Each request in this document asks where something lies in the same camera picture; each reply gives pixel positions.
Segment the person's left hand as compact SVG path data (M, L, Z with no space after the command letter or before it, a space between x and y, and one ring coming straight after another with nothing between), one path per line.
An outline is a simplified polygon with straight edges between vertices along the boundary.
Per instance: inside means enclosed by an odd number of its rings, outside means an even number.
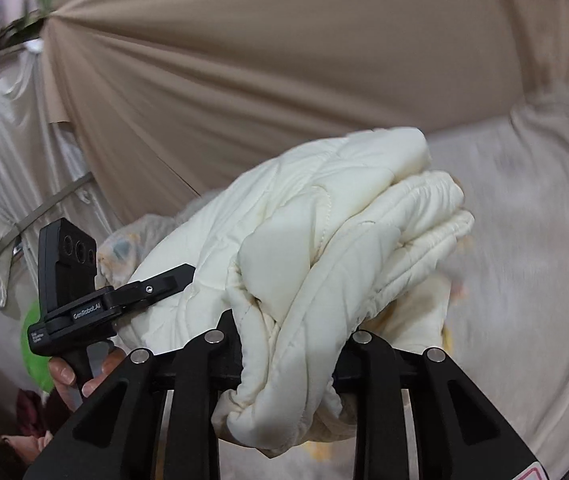
M78 388L76 385L74 370L62 359L51 358L48 362L48 368L53 385L61 399L74 412L79 407L82 396L85 398L91 396L94 390L108 378L109 374L124 361L126 356L127 354L123 349L115 347L103 360L100 373L91 380L84 382L82 388Z

